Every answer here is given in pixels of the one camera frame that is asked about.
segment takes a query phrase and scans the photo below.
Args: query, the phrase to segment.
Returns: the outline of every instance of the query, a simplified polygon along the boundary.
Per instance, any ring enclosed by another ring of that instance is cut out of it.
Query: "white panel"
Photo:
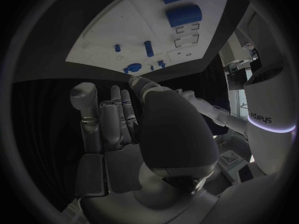
[[[157,64],[159,60],[168,67],[200,59],[214,36],[226,1],[181,0],[164,4],[163,0],[116,0],[85,28],[66,61],[119,72],[131,63],[141,63],[142,68],[133,73],[138,76],[151,72],[151,65],[155,70],[162,69]],[[200,7],[202,21],[171,28],[165,11],[190,4]],[[192,36],[197,36],[196,44],[192,44]],[[178,39],[182,47],[176,48],[174,41]],[[153,57],[147,57],[147,40],[152,43]],[[116,44],[120,52],[115,52]]]

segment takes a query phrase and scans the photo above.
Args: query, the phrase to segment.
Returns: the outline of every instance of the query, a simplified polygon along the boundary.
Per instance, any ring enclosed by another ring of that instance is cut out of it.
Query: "glowing led strip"
[[[258,128],[261,128],[261,129],[264,129],[264,130],[267,130],[267,131],[270,131],[270,132],[274,132],[274,133],[287,133],[287,132],[293,131],[296,128],[296,125],[292,128],[283,129],[283,130],[267,128],[267,127],[261,126],[260,124],[255,123],[252,119],[249,118],[249,116],[248,116],[248,121],[250,123],[252,123],[254,126],[258,127]]]

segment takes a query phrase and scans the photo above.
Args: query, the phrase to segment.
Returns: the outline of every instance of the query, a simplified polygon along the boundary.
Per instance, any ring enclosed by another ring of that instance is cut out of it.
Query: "blue knob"
[[[116,52],[120,52],[121,51],[121,47],[118,44],[115,45],[115,51]]]
[[[128,66],[128,70],[131,72],[137,72],[141,69],[141,67],[140,63],[133,63]]]
[[[146,47],[148,57],[152,57],[153,56],[153,51],[152,51],[152,47],[151,47],[151,42],[146,41],[145,42],[145,47]]]
[[[162,68],[165,68],[165,63],[163,61],[158,61],[158,65]]]

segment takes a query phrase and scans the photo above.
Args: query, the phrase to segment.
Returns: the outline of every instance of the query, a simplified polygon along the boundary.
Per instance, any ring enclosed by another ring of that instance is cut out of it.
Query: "black background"
[[[31,8],[36,0],[0,0],[1,3],[1,48],[5,51],[9,43],[10,36],[14,33],[16,26],[23,19],[26,12]],[[271,0],[277,8],[279,19],[287,21],[287,27],[294,36],[298,35],[298,24],[296,23],[298,15],[298,0]],[[273,210],[271,223],[280,223],[286,220],[296,220],[298,211],[298,182],[294,183],[293,189],[281,203],[279,209]],[[10,222],[28,221],[36,223],[33,217],[25,211],[24,205],[13,194],[13,190],[5,183],[2,175],[2,218],[6,216]]]

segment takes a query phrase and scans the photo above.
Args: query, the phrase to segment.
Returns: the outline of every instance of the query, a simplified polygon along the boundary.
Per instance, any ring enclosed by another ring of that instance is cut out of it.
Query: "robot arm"
[[[226,110],[218,109],[212,106],[209,102],[196,98],[194,91],[177,90],[185,99],[187,99],[191,104],[193,104],[198,112],[211,118],[214,123],[220,126],[227,126],[228,128],[244,135],[246,139],[247,136],[247,121],[238,117],[230,116],[229,112]]]

